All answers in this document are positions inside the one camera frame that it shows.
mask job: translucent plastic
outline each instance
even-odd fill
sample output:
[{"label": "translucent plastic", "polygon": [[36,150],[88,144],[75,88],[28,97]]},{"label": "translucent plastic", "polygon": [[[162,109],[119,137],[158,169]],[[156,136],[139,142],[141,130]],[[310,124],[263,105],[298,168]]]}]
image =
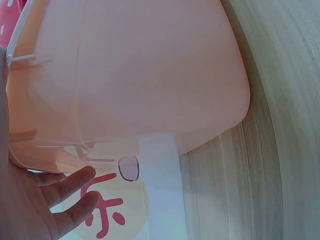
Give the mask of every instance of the translucent plastic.
[{"label": "translucent plastic", "polygon": [[[11,159],[30,169],[100,168],[164,133],[181,155],[249,105],[218,0],[30,0],[7,60]],[[89,157],[99,144],[114,153]]]}]

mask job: light wood grain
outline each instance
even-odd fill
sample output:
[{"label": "light wood grain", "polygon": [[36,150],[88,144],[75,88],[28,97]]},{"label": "light wood grain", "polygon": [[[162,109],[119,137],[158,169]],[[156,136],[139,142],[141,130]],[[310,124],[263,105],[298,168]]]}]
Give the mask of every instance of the light wood grain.
[{"label": "light wood grain", "polygon": [[320,237],[320,1],[222,0],[247,70],[237,127],[181,157],[190,240]]}]

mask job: red chinese character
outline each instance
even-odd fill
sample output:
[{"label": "red chinese character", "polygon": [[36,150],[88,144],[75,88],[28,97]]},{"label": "red chinese character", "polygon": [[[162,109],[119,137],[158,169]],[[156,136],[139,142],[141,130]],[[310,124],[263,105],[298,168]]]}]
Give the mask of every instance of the red chinese character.
[{"label": "red chinese character", "polygon": [[[90,183],[88,183],[86,186],[84,186],[81,189],[80,196],[83,197],[87,193],[87,190],[91,185],[109,181],[111,179],[114,179],[116,176],[117,176],[116,173],[110,173],[110,174],[106,174],[106,175],[94,178]],[[101,228],[101,231],[98,232],[96,235],[97,239],[104,238],[109,232],[109,219],[108,219],[107,208],[119,206],[119,205],[122,205],[123,203],[124,201],[122,198],[113,198],[109,200],[104,200],[100,194],[100,200],[95,208],[99,209],[100,211],[102,228]],[[115,220],[116,223],[118,223],[121,226],[125,225],[126,223],[124,216],[119,212],[114,212],[112,214],[112,218]],[[92,225],[93,220],[94,220],[94,215],[91,213],[90,216],[85,220],[85,224],[88,227],[90,227]]]}]

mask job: pink plastic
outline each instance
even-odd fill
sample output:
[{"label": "pink plastic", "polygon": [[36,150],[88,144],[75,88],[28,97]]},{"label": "pink plastic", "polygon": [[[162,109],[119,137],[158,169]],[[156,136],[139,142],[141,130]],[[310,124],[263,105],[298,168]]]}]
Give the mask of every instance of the pink plastic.
[{"label": "pink plastic", "polygon": [[25,168],[74,172],[90,162],[67,146],[159,133],[181,155],[249,106],[219,0],[30,0],[7,59],[11,157]]}]

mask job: finger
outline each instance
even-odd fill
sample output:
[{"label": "finger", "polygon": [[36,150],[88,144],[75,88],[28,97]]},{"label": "finger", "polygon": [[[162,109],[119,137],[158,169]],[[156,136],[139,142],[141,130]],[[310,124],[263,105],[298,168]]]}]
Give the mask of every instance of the finger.
[{"label": "finger", "polygon": [[47,186],[65,179],[66,176],[62,173],[33,172],[32,178],[39,186]]},{"label": "finger", "polygon": [[97,191],[90,191],[66,211],[54,213],[58,239],[78,227],[93,212],[99,198],[100,194]]},{"label": "finger", "polygon": [[70,197],[89,183],[95,175],[96,170],[92,166],[86,166],[61,181],[49,186],[41,186],[40,189],[48,207],[51,208]]}]

